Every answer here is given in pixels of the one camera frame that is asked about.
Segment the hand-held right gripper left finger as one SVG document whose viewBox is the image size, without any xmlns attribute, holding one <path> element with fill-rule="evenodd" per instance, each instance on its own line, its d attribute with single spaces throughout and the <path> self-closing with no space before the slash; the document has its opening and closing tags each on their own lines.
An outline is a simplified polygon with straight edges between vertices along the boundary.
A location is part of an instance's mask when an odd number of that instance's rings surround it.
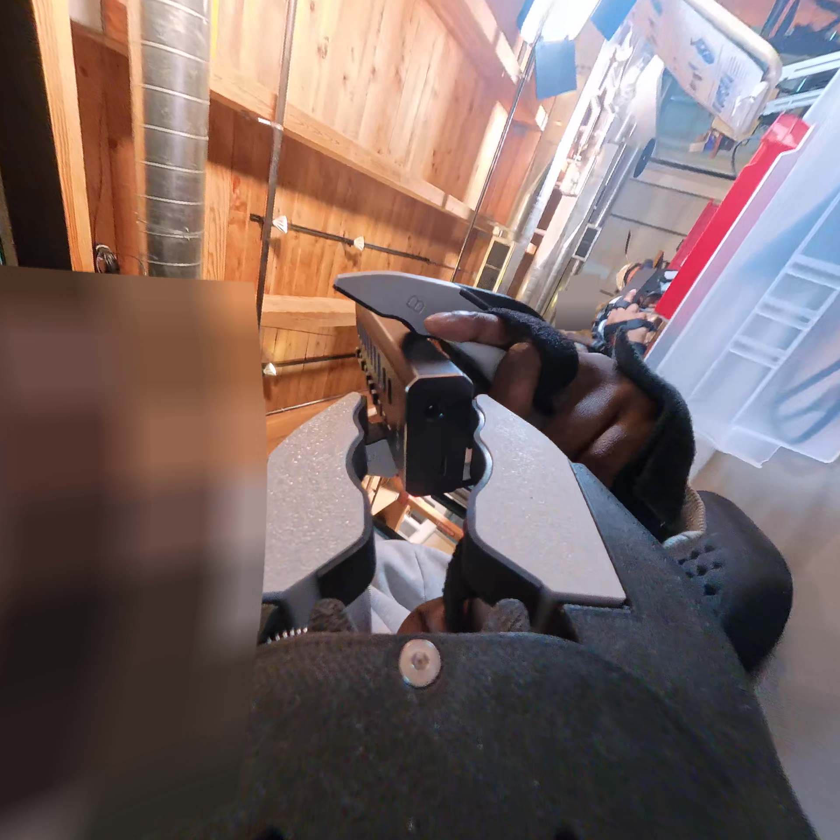
<svg viewBox="0 0 840 840">
<path fill-rule="evenodd" d="M 367 405 L 349 394 L 268 458 L 262 593 L 273 603 L 355 602 L 375 571 L 366 476 Z"/>
</svg>

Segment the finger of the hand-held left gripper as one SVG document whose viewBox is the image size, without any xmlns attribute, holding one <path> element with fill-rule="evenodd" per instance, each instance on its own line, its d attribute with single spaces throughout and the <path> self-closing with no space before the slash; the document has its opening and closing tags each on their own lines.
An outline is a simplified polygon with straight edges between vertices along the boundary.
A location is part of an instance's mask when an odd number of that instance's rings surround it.
<svg viewBox="0 0 840 840">
<path fill-rule="evenodd" d="M 399 321 L 414 334 L 431 338 L 427 318 L 447 312 L 484 312 L 489 304 L 467 287 L 448 280 L 398 271 L 361 271 L 338 275 L 333 288 L 384 319 Z"/>
</svg>

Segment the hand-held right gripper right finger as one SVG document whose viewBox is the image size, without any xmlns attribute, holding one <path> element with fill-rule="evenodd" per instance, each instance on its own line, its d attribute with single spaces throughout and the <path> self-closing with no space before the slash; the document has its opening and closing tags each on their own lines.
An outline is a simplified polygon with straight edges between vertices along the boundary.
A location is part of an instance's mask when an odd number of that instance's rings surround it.
<svg viewBox="0 0 840 840">
<path fill-rule="evenodd" d="M 474 488 L 456 572 L 465 598 L 517 600 L 541 634 L 567 606 L 623 609 L 627 595 L 566 455 L 488 395 L 474 406 Z"/>
</svg>

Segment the black USB hub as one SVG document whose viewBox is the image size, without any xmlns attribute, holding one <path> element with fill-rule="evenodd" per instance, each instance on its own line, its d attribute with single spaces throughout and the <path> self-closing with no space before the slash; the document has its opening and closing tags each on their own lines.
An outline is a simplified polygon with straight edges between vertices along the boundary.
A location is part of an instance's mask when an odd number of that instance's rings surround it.
<svg viewBox="0 0 840 840">
<path fill-rule="evenodd" d="M 415 497 L 465 484 L 474 385 L 431 339 L 355 306 L 357 355 L 397 475 Z"/>
</svg>

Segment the clear plastic bin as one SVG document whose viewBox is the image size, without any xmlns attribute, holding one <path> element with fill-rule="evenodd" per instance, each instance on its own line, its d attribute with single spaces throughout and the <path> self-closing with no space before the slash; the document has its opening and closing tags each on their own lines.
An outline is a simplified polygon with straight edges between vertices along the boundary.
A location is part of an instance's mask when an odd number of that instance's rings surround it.
<svg viewBox="0 0 840 840">
<path fill-rule="evenodd" d="M 648 356 L 689 408 L 701 465 L 838 460 L 838 94 L 836 73 Z"/>
</svg>

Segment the person's left hand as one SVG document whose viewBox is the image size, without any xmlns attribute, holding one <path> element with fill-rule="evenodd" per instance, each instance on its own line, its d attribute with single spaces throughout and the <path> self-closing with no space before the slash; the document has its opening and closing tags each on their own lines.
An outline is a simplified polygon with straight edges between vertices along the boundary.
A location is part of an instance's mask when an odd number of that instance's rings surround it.
<svg viewBox="0 0 840 840">
<path fill-rule="evenodd" d="M 511 310 L 453 311 L 425 321 L 436 339 L 504 350 L 489 397 L 535 426 L 566 457 L 591 471 L 653 534 L 661 524 L 619 479 L 655 430 L 655 401 L 613 361 L 581 353 L 539 318 Z"/>
</svg>

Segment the white vent grille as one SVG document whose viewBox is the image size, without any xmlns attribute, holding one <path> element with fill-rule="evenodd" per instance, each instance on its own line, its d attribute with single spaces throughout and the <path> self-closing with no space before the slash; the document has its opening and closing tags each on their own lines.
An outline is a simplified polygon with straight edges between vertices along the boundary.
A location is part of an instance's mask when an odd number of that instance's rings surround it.
<svg viewBox="0 0 840 840">
<path fill-rule="evenodd" d="M 475 288 L 483 291 L 497 291 L 514 245 L 515 243 L 507 238 L 492 238 L 480 263 Z"/>
</svg>

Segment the metal conduit pipe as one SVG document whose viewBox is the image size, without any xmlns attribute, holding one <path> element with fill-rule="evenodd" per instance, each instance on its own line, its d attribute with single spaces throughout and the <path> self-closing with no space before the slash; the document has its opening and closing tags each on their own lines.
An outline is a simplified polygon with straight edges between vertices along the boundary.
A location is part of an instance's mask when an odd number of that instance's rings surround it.
<svg viewBox="0 0 840 840">
<path fill-rule="evenodd" d="M 260 228 L 260 255 L 259 273 L 256 289 L 256 317 L 257 327 L 261 329 L 262 312 L 266 294 L 266 279 L 268 270 L 268 258 L 270 252 L 271 230 L 273 228 L 275 201 L 277 196 L 277 184 L 279 176 L 280 152 L 284 135 L 284 120 L 287 107 L 287 96 L 289 79 L 291 73 L 291 60 L 293 52 L 293 40 L 297 20 L 298 1 L 287 2 L 286 23 L 283 34 L 282 51 L 280 56 L 280 75 L 276 104 L 272 119 L 269 121 L 271 128 L 271 154 L 269 160 L 269 175 L 266 189 L 266 206 L 263 221 Z"/>
</svg>

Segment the blue square panel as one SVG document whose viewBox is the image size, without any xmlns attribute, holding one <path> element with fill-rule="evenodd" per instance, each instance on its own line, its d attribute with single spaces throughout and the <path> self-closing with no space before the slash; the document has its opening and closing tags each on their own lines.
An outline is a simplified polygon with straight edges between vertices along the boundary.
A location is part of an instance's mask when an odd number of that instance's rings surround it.
<svg viewBox="0 0 840 840">
<path fill-rule="evenodd" d="M 535 97 L 555 98 L 577 88 L 575 43 L 540 38 L 534 48 Z"/>
</svg>

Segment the red plastic crate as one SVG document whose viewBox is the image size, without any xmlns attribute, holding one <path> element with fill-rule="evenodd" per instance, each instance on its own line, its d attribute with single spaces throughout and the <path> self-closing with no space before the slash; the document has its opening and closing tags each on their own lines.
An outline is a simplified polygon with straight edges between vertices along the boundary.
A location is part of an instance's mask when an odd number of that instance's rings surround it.
<svg viewBox="0 0 840 840">
<path fill-rule="evenodd" d="M 698 279 L 720 275 L 791 172 L 810 131 L 804 120 L 791 115 L 771 124 L 728 193 L 719 204 L 707 205 L 678 248 L 668 267 L 675 276 L 655 307 L 657 315 L 672 319 Z"/>
</svg>

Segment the cardboard poster board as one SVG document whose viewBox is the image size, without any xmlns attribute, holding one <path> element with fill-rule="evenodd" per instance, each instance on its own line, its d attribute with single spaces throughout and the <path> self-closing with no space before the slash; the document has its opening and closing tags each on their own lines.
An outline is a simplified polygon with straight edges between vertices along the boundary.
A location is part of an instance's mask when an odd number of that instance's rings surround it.
<svg viewBox="0 0 840 840">
<path fill-rule="evenodd" d="M 717 131 L 751 135 L 783 69 L 766 40 L 713 1 L 639 1 L 629 20 Z"/>
</svg>

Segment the silver ventilation duct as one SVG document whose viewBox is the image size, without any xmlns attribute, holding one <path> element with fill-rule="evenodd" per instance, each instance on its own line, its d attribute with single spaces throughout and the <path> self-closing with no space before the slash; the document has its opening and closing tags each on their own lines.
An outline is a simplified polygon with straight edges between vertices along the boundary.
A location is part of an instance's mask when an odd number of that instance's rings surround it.
<svg viewBox="0 0 840 840">
<path fill-rule="evenodd" d="M 203 273 L 211 3 L 133 2 L 129 16 L 141 259 L 152 277 Z"/>
</svg>

